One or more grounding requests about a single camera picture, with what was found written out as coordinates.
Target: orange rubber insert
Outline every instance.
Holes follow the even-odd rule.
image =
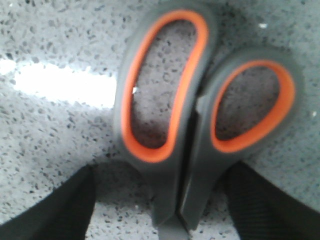
[[[216,136],[216,122],[219,104],[233,79],[237,75],[252,67],[267,67],[274,71],[279,81],[279,95],[270,112],[257,125],[245,133],[228,139],[220,140]],[[224,82],[215,100],[211,118],[211,140],[213,146],[224,153],[241,151],[267,136],[286,117],[290,111],[296,95],[295,84],[291,74],[279,63],[271,60],[253,60],[235,69]]]
[[[197,39],[180,78],[180,83],[172,107],[167,140],[164,145],[159,148],[148,148],[140,144],[136,140],[132,132],[132,91],[133,87],[136,84],[141,65],[154,38],[156,37],[160,29],[163,28],[166,24],[177,20],[187,20],[193,23],[197,31]],[[166,160],[171,155],[176,144],[179,119],[182,114],[187,91],[193,74],[197,68],[198,62],[206,48],[208,37],[209,28],[205,19],[200,14],[191,10],[174,10],[162,15],[146,33],[130,66],[124,87],[124,97],[121,104],[122,138],[127,149],[138,159],[148,163],[159,163]]]

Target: granite countertop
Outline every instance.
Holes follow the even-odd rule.
[[[275,46],[301,66],[305,90],[292,125],[244,161],[320,211],[320,2],[207,2],[220,27],[212,68],[245,46]],[[96,174],[97,202],[87,239],[158,239],[151,224],[148,186],[124,161],[112,137],[123,53],[142,16],[157,4],[0,2],[0,224],[90,164]],[[135,88],[132,119],[145,144],[159,146],[166,139],[175,89],[195,35],[190,23],[172,23],[150,49]],[[270,109],[277,92],[277,80],[267,69],[239,77],[225,94],[220,134],[228,137],[249,128]],[[242,110],[234,114],[238,106]],[[251,110],[248,122],[244,116]],[[221,187],[212,192],[192,235],[195,240],[239,239]]]

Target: speckled countertop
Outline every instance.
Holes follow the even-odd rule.
[[[320,211],[320,2],[207,2],[214,2],[212,10],[220,21],[212,66],[234,49],[251,45],[278,47],[301,65],[305,94],[293,125],[245,162]],[[46,197],[80,167],[95,164],[97,203],[87,239],[158,239],[151,225],[148,186],[123,161],[112,138],[117,70],[129,36],[156,4],[0,1],[0,224]],[[165,139],[175,88],[194,36],[188,22],[173,23],[151,47],[133,105],[133,123],[142,142],[158,146]],[[239,111],[231,115],[234,103],[241,103],[244,112],[255,108],[253,118],[261,118],[277,95],[275,83],[265,69],[233,83],[221,117],[229,119],[229,132],[222,124],[221,134],[250,124],[238,120]],[[192,235],[195,240],[239,239],[220,187],[212,192]]]

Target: scissors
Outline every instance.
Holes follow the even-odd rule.
[[[133,134],[133,88],[157,33],[178,20],[190,21],[197,38],[180,77],[166,142],[158,148],[148,148]],[[262,148],[283,131],[302,96],[300,68],[289,56],[272,48],[241,49],[226,57],[207,76],[218,35],[217,19],[205,3],[166,1],[143,18],[129,41],[120,67],[114,139],[125,160],[150,186],[152,223],[156,227],[176,216],[187,231],[195,230],[217,180],[241,158]],[[277,100],[257,125],[234,138],[219,139],[216,125],[222,97],[240,73],[253,67],[267,67],[276,74]]]

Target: scissor handle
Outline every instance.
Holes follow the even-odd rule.
[[[257,125],[239,136],[220,140],[216,125],[222,97],[240,73],[253,67],[267,67],[276,74],[277,100]],[[206,82],[197,101],[199,119],[180,209],[191,229],[197,227],[211,189],[223,172],[287,127],[302,96],[302,80],[300,68],[289,56],[269,48],[248,48],[228,57]]]
[[[166,142],[159,148],[149,148],[139,143],[132,131],[133,87],[157,33],[165,25],[178,20],[193,23],[197,38],[176,91]],[[117,80],[113,132],[125,159],[151,186],[154,225],[167,220],[176,210],[188,120],[200,81],[216,47],[217,36],[216,18],[206,4],[172,0],[149,12],[129,40]]]

